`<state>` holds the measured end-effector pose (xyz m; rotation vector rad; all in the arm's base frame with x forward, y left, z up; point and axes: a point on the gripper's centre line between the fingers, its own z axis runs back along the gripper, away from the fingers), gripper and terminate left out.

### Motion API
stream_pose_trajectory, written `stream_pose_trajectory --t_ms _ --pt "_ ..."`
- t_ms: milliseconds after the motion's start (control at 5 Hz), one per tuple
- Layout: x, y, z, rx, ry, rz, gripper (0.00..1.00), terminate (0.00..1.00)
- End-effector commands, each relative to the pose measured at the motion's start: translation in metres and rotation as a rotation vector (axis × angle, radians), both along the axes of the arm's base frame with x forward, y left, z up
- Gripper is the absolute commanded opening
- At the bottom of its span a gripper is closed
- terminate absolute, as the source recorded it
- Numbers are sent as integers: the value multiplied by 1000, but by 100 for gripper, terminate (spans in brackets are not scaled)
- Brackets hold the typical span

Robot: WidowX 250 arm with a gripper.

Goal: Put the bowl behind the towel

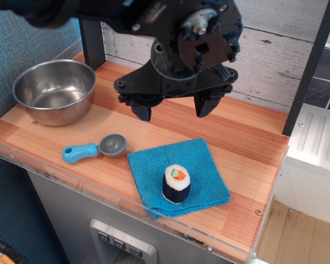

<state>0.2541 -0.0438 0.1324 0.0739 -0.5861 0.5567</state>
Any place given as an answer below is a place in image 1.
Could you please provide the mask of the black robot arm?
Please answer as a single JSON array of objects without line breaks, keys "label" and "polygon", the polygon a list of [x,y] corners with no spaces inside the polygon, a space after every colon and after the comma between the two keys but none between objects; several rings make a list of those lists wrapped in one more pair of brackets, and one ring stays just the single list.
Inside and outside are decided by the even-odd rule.
[{"label": "black robot arm", "polygon": [[0,10],[40,28],[80,18],[153,37],[150,60],[114,83],[119,101],[143,121],[152,107],[178,97],[192,97],[197,116],[205,117],[238,78],[224,66],[240,51],[243,24],[234,1],[0,1]]}]

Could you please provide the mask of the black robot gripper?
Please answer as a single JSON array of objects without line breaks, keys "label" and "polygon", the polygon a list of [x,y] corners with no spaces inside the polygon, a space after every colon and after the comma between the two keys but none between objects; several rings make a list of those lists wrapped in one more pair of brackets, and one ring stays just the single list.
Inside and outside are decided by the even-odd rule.
[{"label": "black robot gripper", "polygon": [[196,115],[209,115],[237,80],[234,62],[243,31],[234,1],[135,1],[124,7],[118,32],[153,37],[150,60],[114,83],[120,102],[141,121],[168,98],[194,97]]}]

